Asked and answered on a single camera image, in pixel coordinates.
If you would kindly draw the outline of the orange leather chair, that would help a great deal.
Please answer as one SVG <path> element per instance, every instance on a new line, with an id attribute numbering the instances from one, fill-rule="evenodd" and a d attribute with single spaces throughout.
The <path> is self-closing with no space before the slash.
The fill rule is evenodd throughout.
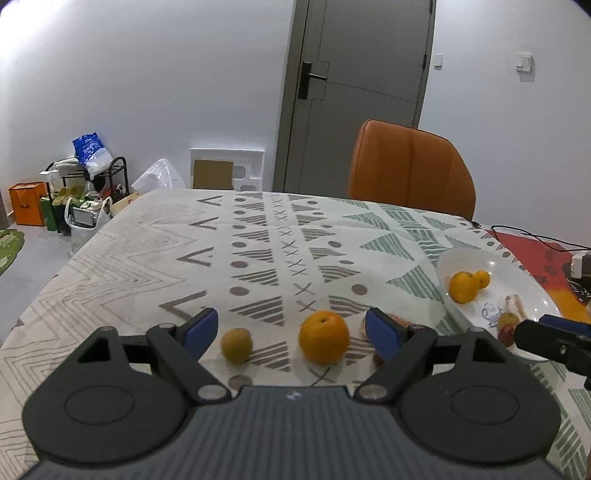
<path id="1" fill-rule="evenodd" d="M 349 198 L 474 217 L 476 190 L 447 139 L 370 119 L 360 128 L 349 169 Z"/>

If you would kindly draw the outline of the medium orange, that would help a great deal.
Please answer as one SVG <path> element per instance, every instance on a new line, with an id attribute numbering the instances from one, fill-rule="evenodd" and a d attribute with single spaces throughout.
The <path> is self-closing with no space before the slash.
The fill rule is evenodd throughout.
<path id="1" fill-rule="evenodd" d="M 460 271 L 451 278 L 448 293 L 455 302 L 466 304 L 477 297 L 479 290 L 479 279 L 470 272 Z"/>

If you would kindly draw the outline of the small red plum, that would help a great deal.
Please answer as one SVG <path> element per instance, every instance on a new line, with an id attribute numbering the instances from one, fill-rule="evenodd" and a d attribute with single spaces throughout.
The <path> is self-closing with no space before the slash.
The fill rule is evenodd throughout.
<path id="1" fill-rule="evenodd" d="M 505 325 L 498 329 L 497 339 L 507 348 L 514 344 L 515 327 L 513 325 Z"/>

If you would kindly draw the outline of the translucent plastic bag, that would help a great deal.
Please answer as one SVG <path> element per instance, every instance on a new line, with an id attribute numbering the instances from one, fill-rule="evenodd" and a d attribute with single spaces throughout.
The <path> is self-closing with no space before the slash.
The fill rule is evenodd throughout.
<path id="1" fill-rule="evenodd" d="M 186 185 L 172 164 L 166 158 L 160 158 L 132 183 L 131 188 L 144 195 L 159 189 L 185 189 Z"/>

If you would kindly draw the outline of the red cartoon mat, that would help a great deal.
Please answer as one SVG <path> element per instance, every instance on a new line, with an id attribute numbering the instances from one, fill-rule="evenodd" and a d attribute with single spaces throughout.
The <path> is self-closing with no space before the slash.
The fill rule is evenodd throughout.
<path id="1" fill-rule="evenodd" d="M 570 265 L 572 255 L 559 251 L 557 244 L 545 246 L 532 237 L 512 235 L 508 233 L 492 233 L 500 241 L 536 281 L 551 296 L 562 315 L 582 323 L 590 323 L 590 316 L 583 302 L 571 289 L 565 272 Z"/>

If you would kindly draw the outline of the green leaf rug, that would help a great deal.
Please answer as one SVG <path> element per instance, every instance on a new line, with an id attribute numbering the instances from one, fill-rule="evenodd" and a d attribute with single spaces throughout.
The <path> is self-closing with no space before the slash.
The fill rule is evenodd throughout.
<path id="1" fill-rule="evenodd" d="M 0 275 L 13 264 L 25 243 L 25 235 L 16 229 L 0 231 Z"/>

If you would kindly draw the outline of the white power adapter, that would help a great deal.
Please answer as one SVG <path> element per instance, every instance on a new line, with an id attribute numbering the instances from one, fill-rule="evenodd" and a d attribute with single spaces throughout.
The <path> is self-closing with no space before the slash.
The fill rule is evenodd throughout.
<path id="1" fill-rule="evenodd" d="M 571 258 L 570 275 L 572 279 L 580 280 L 591 277 L 591 252 L 576 252 Z"/>

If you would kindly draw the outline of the small tangerine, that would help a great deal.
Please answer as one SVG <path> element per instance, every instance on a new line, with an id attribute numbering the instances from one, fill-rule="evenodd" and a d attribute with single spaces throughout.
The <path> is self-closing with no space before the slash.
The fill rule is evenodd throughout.
<path id="1" fill-rule="evenodd" d="M 480 290 L 486 289 L 489 286 L 491 277 L 487 271 L 479 270 L 474 273 L 474 277 L 478 280 Z"/>

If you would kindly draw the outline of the blue white plastic bag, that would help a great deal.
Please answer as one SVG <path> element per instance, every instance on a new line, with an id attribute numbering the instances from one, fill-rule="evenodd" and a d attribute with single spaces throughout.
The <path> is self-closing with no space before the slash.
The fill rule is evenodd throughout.
<path id="1" fill-rule="evenodd" d="M 112 155 L 96 132 L 81 135 L 72 144 L 76 160 L 91 179 L 107 170 L 113 161 Z"/>

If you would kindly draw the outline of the peeled pomelo segment back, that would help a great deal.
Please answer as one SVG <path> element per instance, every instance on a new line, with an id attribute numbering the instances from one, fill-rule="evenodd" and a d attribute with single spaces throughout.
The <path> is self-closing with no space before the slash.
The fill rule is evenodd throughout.
<path id="1" fill-rule="evenodd" d="M 399 353 L 408 339 L 410 325 L 411 322 L 378 308 L 370 308 L 363 316 L 360 331 L 374 348 L 373 360 L 377 367 Z"/>

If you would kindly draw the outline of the olive green round fruit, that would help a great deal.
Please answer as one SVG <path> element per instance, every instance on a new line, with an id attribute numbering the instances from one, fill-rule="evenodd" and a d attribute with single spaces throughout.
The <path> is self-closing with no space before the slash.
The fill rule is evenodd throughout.
<path id="1" fill-rule="evenodd" d="M 228 330 L 221 337 L 221 354 L 229 363 L 240 365 L 252 353 L 252 335 L 245 328 Z"/>

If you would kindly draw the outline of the yellow-green round fruit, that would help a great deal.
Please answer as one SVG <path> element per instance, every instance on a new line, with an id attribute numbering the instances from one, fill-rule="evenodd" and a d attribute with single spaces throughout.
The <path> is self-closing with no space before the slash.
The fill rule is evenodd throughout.
<path id="1" fill-rule="evenodd" d="M 499 331 L 503 330 L 505 327 L 515 328 L 520 323 L 520 318 L 518 315 L 506 311 L 501 314 L 497 322 L 497 329 Z"/>

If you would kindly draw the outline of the large orange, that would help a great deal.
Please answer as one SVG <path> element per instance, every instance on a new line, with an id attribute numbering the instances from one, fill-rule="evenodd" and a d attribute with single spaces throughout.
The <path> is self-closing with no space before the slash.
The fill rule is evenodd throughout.
<path id="1" fill-rule="evenodd" d="M 349 348 L 348 324 L 335 312 L 315 312 L 301 323 L 298 344 L 304 358 L 311 363 L 338 363 Z"/>

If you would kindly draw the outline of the patterned tablecloth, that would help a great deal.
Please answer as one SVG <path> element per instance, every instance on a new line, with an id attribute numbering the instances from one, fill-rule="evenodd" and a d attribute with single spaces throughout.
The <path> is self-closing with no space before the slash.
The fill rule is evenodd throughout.
<path id="1" fill-rule="evenodd" d="M 505 347 L 498 329 L 459 327 L 437 276 L 440 255 L 458 247 L 528 273 L 456 215 L 283 193 L 140 196 L 2 346 L 2 477 L 588 477 L 585 378 Z M 205 308 L 218 331 L 199 364 L 231 392 L 225 403 L 190 403 L 157 373 L 146 339 Z M 438 333 L 432 373 L 396 402 L 353 398 L 380 368 L 360 331 L 370 308 Z M 301 323 L 325 310 L 349 327 L 332 365 L 311 363 L 298 344 Z M 221 354 L 235 328 L 252 335 L 240 365 Z"/>

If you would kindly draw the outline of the black metal rack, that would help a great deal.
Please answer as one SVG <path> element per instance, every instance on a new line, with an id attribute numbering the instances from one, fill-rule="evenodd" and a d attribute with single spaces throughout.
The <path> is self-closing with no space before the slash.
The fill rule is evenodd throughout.
<path id="1" fill-rule="evenodd" d="M 39 176 L 47 190 L 45 198 L 55 230 L 66 236 L 71 232 L 65 221 L 68 200 L 81 207 L 85 201 L 107 197 L 116 203 L 130 194 L 127 160 L 123 156 L 113 158 L 109 166 L 93 178 L 74 157 L 52 162 Z"/>

